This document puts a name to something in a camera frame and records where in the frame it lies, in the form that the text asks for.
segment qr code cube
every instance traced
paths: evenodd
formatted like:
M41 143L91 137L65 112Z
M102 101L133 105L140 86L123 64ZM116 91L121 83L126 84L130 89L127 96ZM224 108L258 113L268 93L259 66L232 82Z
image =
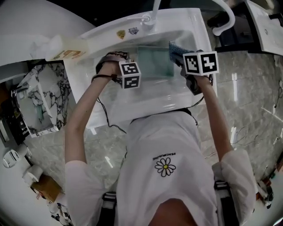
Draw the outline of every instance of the qr code cube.
M139 88L141 84L141 71L136 62L119 62L122 74L122 88Z
M210 75L219 73L217 52L198 52L183 54L187 74Z

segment white faucet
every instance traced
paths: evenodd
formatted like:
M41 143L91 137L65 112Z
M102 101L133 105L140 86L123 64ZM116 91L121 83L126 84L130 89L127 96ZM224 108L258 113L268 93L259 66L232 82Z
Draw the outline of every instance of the white faucet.
M227 24L224 24L221 27L215 27L212 32L214 35L219 36L221 33L231 27L235 24L235 15L231 8L223 1L223 0L213 0L216 4L220 5L228 14L229 16L229 22ZM146 13L143 16L140 17L130 17L127 18L128 20L138 20L141 21L141 24L147 29L151 30L155 23L156 23L156 15L157 11L159 9L161 0L155 0L153 5L152 13Z

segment person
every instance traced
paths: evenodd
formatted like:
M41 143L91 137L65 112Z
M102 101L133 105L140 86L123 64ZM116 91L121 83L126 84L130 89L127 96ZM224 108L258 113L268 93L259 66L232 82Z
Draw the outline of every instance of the person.
M120 74L109 61L98 74ZM242 224L255 205L255 179L244 150L233 150L225 116L209 79L195 76L206 102L222 173L234 194ZM75 226L97 225L107 190L87 165L84 130L94 104L111 78L93 80L65 128L65 192ZM200 138L189 111L133 120L126 135L127 156L117 181L114 225L216 226L214 172L200 152Z

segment marble box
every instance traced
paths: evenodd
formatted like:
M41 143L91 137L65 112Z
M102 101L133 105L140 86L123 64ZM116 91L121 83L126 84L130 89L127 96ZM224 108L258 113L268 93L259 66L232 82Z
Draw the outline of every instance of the marble box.
M18 107L31 137L56 132L66 124L71 88L63 64L35 66L18 88Z

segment white sink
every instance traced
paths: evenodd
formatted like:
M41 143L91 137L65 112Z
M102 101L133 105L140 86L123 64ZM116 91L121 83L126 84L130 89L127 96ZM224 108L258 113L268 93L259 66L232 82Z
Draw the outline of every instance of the white sink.
M138 29L136 34L129 32L133 27ZM126 32L123 39L117 36L119 30ZM128 51L130 57L136 59L138 46L168 48L169 41L175 41L177 45L188 50L211 51L203 18L197 8L159 10L156 25L150 31L146 31L140 22L121 18L97 27L81 35L80 38L88 41L90 54L80 61L64 61L76 102L90 85L92 76L96 74L97 63L109 51ZM202 97L201 94L193 96L177 66L174 66L174 77L171 79L152 80L141 77L141 80L139 89L122 90L114 82L106 86L100 99L106 106L110 124L189 107ZM104 111L101 105L96 103L87 128L104 124L107 124Z

